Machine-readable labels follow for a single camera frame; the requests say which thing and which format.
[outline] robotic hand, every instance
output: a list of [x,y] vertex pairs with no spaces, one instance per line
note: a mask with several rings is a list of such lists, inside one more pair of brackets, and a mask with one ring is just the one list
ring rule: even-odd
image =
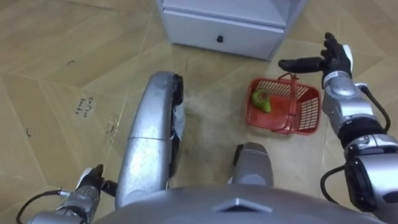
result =
[[[373,212],[385,222],[398,219],[398,142],[387,134],[390,119],[364,83],[352,80],[353,58],[347,45],[326,33],[322,57],[281,60],[279,66],[292,73],[323,72],[325,91],[323,112],[345,152],[345,165],[326,173],[321,188],[326,199],[335,202],[325,190],[326,178],[344,170],[351,203],[363,212]],[[386,118],[382,128],[371,105],[361,92],[381,110]]]

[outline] black wire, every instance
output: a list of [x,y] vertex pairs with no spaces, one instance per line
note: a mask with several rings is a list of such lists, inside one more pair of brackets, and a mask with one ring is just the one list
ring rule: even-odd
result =
[[16,218],[16,222],[17,224],[23,224],[21,222],[21,216],[24,213],[25,209],[30,205],[30,203],[32,203],[33,201],[44,197],[44,196],[50,196],[50,195],[60,195],[61,194],[61,190],[50,190],[48,192],[43,192],[41,194],[36,195],[35,197],[32,197],[31,199],[29,199],[24,206],[22,206],[22,208],[19,210],[18,214],[17,214],[17,218]]
[[342,170],[344,170],[344,165],[329,170],[328,172],[326,172],[326,173],[321,177],[321,182],[320,182],[320,185],[321,185],[321,192],[322,192],[323,196],[325,196],[325,198],[326,198],[329,202],[333,202],[333,203],[338,204],[338,203],[328,194],[328,192],[327,192],[327,190],[326,190],[326,180],[327,180],[327,178],[329,178],[329,176],[331,176],[331,175],[333,175],[333,174],[335,174],[335,173],[337,173],[337,172],[340,172],[340,171],[342,171]]
[[378,108],[378,110],[381,112],[383,115],[384,119],[386,120],[386,126],[384,127],[384,130],[388,132],[391,127],[391,119],[390,116],[387,114],[387,111],[380,105],[380,103],[375,99],[371,91],[367,86],[361,86],[360,87],[361,91],[369,98],[369,100],[372,101],[372,103]]

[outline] beige floor tile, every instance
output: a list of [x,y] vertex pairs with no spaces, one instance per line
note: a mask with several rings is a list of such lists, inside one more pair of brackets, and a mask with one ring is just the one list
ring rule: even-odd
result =
[[341,2],[339,37],[361,52],[376,55],[398,56],[398,23],[384,9],[393,0],[363,0],[358,9],[356,0]]
[[80,170],[108,160],[124,99],[41,84]]
[[122,11],[142,12],[148,11],[149,5],[144,4],[141,0],[67,0],[78,4],[87,4],[89,6],[104,7]]
[[322,44],[326,31],[337,34],[338,12],[336,1],[309,0],[288,38]]
[[29,128],[29,144],[47,183],[57,187],[75,185],[81,170],[39,83],[12,76],[2,80],[22,126]]
[[128,30],[86,54],[78,62],[50,74],[46,80],[81,88],[136,56],[141,49],[150,17],[142,14],[130,19],[132,23]]

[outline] basket handle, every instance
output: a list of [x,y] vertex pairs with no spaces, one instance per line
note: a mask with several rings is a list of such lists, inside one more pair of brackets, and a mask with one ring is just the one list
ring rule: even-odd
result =
[[289,116],[296,116],[296,107],[297,107],[297,78],[296,74],[286,73],[278,78],[280,81],[283,77],[290,75],[292,80],[292,87],[290,91],[290,108],[289,108]]

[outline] pear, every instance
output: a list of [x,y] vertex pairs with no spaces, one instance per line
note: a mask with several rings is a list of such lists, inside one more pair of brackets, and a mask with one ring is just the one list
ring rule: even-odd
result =
[[271,113],[271,101],[269,94],[265,90],[255,90],[251,94],[251,101],[256,108],[265,113]]

